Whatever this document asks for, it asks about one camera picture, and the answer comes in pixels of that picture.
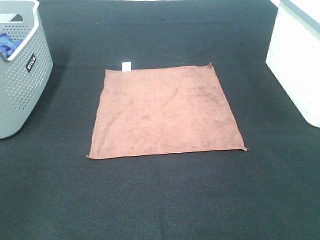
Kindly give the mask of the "white storage bin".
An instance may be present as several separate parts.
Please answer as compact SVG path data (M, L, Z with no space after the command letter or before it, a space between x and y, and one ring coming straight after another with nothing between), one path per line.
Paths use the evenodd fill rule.
M266 64L310 125L320 126L320 2L277 0Z

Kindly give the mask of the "blue cloth in basket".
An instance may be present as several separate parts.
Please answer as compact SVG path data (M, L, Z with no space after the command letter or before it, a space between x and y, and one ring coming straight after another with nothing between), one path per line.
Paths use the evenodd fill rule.
M12 40L6 33L0 35L0 51L9 58L20 46L23 40Z

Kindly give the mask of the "grey perforated laundry basket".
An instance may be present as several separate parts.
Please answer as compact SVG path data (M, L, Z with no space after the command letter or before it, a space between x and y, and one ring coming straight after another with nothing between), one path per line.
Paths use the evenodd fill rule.
M37 0L2 0L0 33L19 46L0 50L0 137L17 133L37 104L53 68Z

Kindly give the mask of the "brown microfiber towel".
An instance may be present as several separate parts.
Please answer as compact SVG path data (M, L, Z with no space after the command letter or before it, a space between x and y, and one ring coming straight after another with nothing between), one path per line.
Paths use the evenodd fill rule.
M106 70L90 159L245 149L212 64Z

